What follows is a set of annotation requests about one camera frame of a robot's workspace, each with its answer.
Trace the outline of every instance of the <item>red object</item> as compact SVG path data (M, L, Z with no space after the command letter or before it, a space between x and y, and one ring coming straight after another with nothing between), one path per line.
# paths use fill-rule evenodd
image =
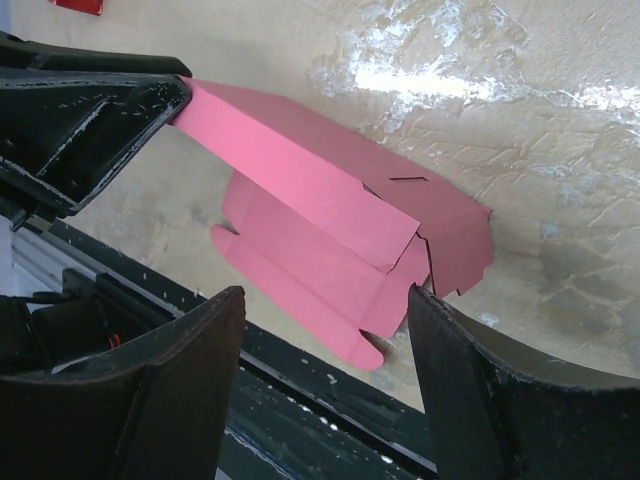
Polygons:
M446 179L284 97L184 79L173 124L235 172L226 260L339 358L384 358L413 283L464 293L493 261L489 211Z
M91 15L102 15L103 0L50 0L51 3L59 7L70 8L78 12L90 13Z

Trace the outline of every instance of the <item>white paint speck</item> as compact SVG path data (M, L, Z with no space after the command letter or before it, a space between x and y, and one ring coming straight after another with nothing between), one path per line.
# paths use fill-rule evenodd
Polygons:
M360 89L396 93L398 102L394 108L406 107L397 112L400 123L415 105L437 108L450 99L463 99L465 104L512 102L526 98L532 92L523 85L509 85L495 77L465 79L447 74L447 70L458 64L458 60L457 55L440 55L433 63L409 72L381 68L380 65L361 65L355 74L355 85Z
M562 234L562 228L556 223L545 222L540 226L542 239L559 237Z
M436 29L436 38L440 40L443 47L450 47L462 32L461 13L464 9L462 3L445 0L434 13L429 15L431 25Z
M628 182L635 187L640 187L640 175L632 170L628 170L626 168L620 169L617 172L613 173L615 178L619 178L624 182Z
M500 319L491 313L481 313L478 316L478 320L492 328L500 323Z
M554 178L556 180L566 180L573 175L573 170L568 165L531 165L531 170L542 176Z

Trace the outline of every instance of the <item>pink paper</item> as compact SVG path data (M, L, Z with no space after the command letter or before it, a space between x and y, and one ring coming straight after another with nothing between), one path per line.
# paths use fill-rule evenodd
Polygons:
M223 211L247 243L353 326L376 335L395 333L406 313L407 288L429 274L419 237L385 275L237 171Z
M287 98L184 79L174 125L236 172L216 226L228 261L329 348L361 368L390 336L406 292L431 274L462 293L493 261L489 211L443 177Z

